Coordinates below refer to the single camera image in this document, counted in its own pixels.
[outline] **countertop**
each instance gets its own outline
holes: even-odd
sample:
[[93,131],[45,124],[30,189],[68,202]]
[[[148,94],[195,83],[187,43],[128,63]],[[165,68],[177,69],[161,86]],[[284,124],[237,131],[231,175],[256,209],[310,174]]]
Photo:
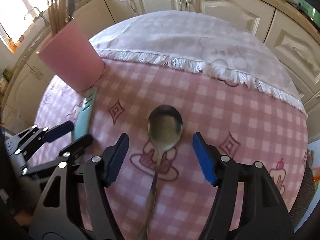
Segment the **countertop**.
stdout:
[[[80,8],[84,4],[88,3],[91,0],[77,0],[76,9]],[[279,11],[283,12],[290,18],[292,18],[294,21],[296,21],[300,26],[302,26],[319,44],[320,44],[320,33],[318,30],[313,26],[313,24],[307,19],[301,12],[299,12],[294,6],[289,4],[288,2],[284,0],[261,0],[265,3],[268,3],[269,5],[275,7]],[[27,49],[23,52],[23,54],[20,56],[19,60],[13,67],[14,74],[11,78],[11,81],[9,82],[7,91],[3,97],[3,100],[1,100],[1,105],[4,106],[8,95],[10,93],[10,90],[13,86],[14,81],[16,80],[18,74],[20,73],[21,69],[25,65],[26,61],[30,57],[30,55],[34,52],[34,50],[39,46],[39,44],[43,41],[43,39],[48,36],[50,33],[50,29],[47,27],[44,27],[40,32],[39,35],[34,38],[34,40],[30,43],[30,45],[27,47]]]

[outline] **sunlight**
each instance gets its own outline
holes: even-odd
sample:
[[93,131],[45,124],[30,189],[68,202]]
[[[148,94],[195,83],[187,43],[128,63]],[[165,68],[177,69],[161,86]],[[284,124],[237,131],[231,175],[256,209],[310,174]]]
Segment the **sunlight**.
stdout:
[[[31,7],[38,7],[40,11],[47,9],[47,0],[28,0]],[[0,23],[13,42],[18,42],[20,36],[32,24],[31,14],[26,16],[28,9],[22,0],[0,0]]]

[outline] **towel fringe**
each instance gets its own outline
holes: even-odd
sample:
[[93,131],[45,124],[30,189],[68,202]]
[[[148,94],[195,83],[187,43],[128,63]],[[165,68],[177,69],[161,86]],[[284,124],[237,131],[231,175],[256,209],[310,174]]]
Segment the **towel fringe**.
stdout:
[[303,112],[307,117],[307,113],[300,99],[295,98],[288,93],[275,88],[247,73],[237,70],[230,70],[224,66],[216,66],[203,61],[195,61],[185,58],[171,57],[167,55],[159,55],[145,52],[131,52],[108,49],[96,49],[100,57],[107,57],[115,60],[127,62],[150,63],[162,65],[173,69],[184,70],[192,73],[203,72],[212,78],[219,78],[224,81],[230,81],[235,84],[246,84],[249,89],[257,89],[275,99],[286,102],[289,105]]

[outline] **chopsticks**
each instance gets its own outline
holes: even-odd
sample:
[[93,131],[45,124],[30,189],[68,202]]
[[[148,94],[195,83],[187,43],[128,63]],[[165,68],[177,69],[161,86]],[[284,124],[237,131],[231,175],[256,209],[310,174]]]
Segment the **chopsticks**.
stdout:
[[67,24],[67,0],[47,0],[47,5],[52,35],[56,35]]

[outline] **spoon bowl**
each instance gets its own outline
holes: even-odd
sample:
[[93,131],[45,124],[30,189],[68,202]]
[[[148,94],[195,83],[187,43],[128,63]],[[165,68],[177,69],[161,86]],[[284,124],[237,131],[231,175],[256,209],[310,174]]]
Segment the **spoon bowl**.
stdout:
[[159,106],[149,116],[148,133],[153,146],[164,153],[175,146],[182,134],[182,117],[172,106]]

